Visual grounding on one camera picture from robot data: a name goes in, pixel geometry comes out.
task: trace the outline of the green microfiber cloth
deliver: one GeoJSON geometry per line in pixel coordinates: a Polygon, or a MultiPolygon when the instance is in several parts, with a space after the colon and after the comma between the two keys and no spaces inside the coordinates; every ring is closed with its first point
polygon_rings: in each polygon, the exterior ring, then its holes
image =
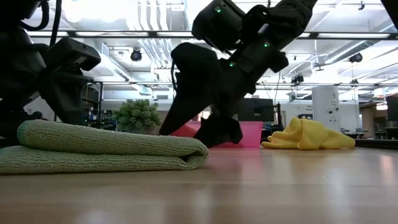
{"type": "Polygon", "coordinates": [[[208,149],[197,139],[149,136],[26,121],[18,129],[24,146],[0,149],[0,174],[192,170],[208,149]]]}

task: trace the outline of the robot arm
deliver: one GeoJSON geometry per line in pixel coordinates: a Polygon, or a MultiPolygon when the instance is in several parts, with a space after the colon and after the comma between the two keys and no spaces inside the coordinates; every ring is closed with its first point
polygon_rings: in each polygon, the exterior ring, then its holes
{"type": "Polygon", "coordinates": [[[195,138],[208,147],[240,142],[239,123],[231,118],[238,102],[255,92],[256,82],[267,69],[279,72],[289,64],[281,50],[304,32],[315,3],[282,0],[272,8],[254,6],[247,14],[231,0],[207,5],[193,21],[193,36],[222,52],[235,51],[227,60],[218,60],[214,51],[190,43],[172,51],[180,70],[177,95],[160,134],[172,134],[213,105],[217,113],[202,120],[195,138]]]}

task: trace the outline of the pink container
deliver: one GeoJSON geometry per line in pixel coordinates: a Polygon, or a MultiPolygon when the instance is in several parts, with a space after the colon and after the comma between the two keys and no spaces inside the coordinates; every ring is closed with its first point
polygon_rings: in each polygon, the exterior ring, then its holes
{"type": "MultiPolygon", "coordinates": [[[[260,121],[240,121],[243,138],[239,144],[230,142],[221,144],[216,147],[222,148],[258,148],[261,141],[262,122],[260,121]]],[[[189,121],[180,129],[176,130],[173,136],[193,137],[200,128],[200,121],[189,121]]]]}

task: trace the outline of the yellow microfiber cloth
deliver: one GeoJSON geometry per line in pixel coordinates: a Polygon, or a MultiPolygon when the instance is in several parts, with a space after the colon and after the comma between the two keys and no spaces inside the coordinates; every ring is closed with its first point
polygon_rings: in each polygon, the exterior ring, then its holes
{"type": "Polygon", "coordinates": [[[51,121],[26,121],[23,146],[0,149],[0,174],[192,170],[208,158],[197,139],[105,131],[51,121]]]}
{"type": "Polygon", "coordinates": [[[261,145],[271,149],[341,149],[354,148],[355,140],[332,131],[318,121],[293,118],[284,131],[276,131],[261,145]]]}

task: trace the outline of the green plant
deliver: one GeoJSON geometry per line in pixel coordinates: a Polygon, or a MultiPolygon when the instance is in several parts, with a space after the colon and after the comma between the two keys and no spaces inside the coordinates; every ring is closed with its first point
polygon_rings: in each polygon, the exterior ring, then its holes
{"type": "Polygon", "coordinates": [[[118,122],[119,131],[152,129],[161,125],[157,106],[157,103],[151,105],[149,100],[128,100],[113,112],[113,119],[118,122]]]}

